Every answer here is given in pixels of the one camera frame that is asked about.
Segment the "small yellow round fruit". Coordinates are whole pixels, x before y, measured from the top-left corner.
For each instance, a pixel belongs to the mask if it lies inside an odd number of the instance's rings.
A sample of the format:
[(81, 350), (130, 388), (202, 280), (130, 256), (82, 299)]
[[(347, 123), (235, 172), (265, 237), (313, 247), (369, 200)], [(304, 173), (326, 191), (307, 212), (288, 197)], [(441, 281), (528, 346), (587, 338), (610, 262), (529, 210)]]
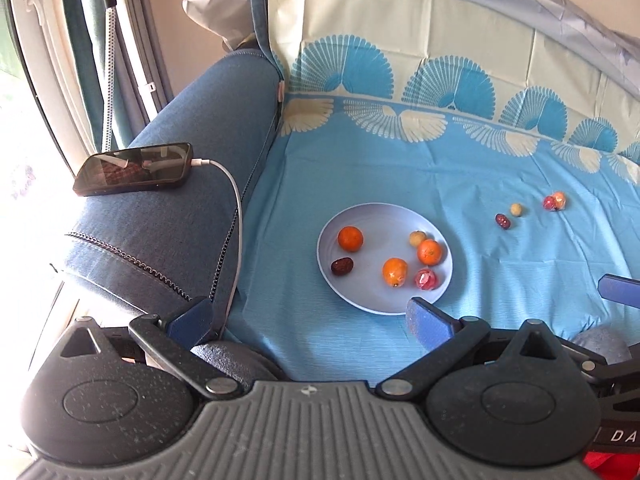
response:
[(523, 214), (523, 206), (519, 203), (513, 203), (510, 206), (510, 211), (512, 216), (514, 217), (521, 217), (521, 215)]

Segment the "dark red date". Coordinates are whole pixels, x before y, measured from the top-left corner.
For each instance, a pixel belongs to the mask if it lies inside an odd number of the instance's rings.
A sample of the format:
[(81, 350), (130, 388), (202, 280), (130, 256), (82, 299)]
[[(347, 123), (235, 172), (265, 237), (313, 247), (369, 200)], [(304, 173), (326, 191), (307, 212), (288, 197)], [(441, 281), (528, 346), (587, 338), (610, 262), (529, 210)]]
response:
[(354, 265), (355, 263), (354, 263), (354, 260), (352, 260), (352, 258), (343, 257), (343, 258), (334, 260), (331, 263), (330, 269), (332, 274), (335, 276), (345, 276), (350, 272), (352, 272)]
[(504, 230), (508, 230), (511, 227), (511, 220), (505, 214), (496, 214), (495, 222)]

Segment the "wrapped dark pink fruit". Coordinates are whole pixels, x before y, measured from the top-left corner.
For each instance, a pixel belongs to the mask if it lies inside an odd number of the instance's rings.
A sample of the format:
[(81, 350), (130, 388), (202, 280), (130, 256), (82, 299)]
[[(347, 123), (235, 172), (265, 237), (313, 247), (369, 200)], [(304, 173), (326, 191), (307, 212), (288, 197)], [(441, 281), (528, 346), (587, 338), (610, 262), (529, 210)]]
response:
[(553, 195), (548, 195), (544, 198), (544, 209), (545, 210), (558, 210), (559, 204), (558, 199)]

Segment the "green curtain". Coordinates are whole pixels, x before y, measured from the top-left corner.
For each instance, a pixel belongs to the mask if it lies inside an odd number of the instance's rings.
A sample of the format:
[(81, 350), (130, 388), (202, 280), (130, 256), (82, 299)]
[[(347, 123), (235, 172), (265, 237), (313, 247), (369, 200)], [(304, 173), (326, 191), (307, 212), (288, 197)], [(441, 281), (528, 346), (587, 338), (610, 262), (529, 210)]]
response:
[[(103, 0), (62, 0), (82, 102), (96, 146), (102, 145), (105, 58), (105, 6)], [(114, 47), (112, 145), (126, 148), (144, 127), (132, 86), (122, 31), (116, 30)]]

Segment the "small orange round fruit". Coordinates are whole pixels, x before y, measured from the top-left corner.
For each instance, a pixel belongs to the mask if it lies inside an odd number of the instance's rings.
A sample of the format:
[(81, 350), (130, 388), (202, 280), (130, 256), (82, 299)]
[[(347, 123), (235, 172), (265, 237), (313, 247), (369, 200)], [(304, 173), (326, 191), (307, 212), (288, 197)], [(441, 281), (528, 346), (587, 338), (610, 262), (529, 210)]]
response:
[(424, 266), (437, 266), (442, 261), (442, 246), (437, 240), (422, 240), (416, 248), (416, 256)]

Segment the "blue denim sofa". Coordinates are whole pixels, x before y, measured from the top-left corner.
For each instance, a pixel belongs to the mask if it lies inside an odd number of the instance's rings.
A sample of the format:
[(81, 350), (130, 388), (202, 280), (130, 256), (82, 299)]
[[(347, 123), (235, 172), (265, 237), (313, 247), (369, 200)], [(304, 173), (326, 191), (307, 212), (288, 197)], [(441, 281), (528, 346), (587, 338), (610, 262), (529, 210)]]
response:
[(207, 160), (178, 188), (89, 197), (64, 237), (66, 278), (137, 312), (168, 313), (205, 296), (226, 313), (238, 261), (236, 200), (250, 200), (276, 136), (282, 76), (265, 0), (248, 46), (189, 84), (134, 139), (188, 142)]

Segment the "black smartphone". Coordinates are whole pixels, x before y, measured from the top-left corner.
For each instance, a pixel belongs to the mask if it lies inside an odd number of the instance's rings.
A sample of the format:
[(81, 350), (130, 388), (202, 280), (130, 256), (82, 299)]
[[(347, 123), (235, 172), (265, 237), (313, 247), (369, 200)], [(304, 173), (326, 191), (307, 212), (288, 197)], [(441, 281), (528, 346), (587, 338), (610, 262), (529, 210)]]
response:
[(73, 191), (88, 197), (176, 188), (189, 177), (192, 159), (192, 145), (183, 142), (94, 154), (79, 169)]

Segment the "red round fruit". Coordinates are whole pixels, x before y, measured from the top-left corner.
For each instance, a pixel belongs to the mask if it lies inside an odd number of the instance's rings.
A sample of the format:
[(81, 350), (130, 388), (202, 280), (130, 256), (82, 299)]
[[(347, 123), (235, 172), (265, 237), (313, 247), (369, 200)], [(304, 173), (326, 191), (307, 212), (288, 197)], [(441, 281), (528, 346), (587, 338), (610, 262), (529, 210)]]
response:
[(439, 277), (431, 268), (422, 268), (413, 278), (413, 283), (421, 290), (434, 290), (439, 286)]

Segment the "light blue plate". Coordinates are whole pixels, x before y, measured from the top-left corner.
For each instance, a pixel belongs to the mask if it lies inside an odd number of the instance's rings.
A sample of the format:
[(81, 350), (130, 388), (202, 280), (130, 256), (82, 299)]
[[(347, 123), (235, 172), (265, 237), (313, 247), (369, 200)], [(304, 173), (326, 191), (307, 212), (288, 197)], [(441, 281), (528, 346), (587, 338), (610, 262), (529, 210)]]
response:
[[(356, 226), (364, 242), (359, 252), (345, 252), (337, 244), (337, 234), (344, 226)], [(439, 277), (434, 290), (421, 290), (413, 283), (420, 269), (425, 268), (409, 244), (409, 234), (423, 231), (430, 240), (442, 246), (442, 261), (433, 270)], [(332, 274), (331, 263), (339, 258), (354, 260), (352, 272), (345, 276)], [(389, 258), (407, 261), (409, 270), (405, 284), (393, 288), (382, 278), (382, 266)], [(337, 296), (357, 309), (379, 315), (403, 315), (408, 301), (422, 297), (435, 302), (446, 292), (452, 279), (454, 259), (446, 238), (431, 221), (403, 206), (365, 203), (348, 207), (331, 218), (317, 240), (317, 261), (320, 272)]]

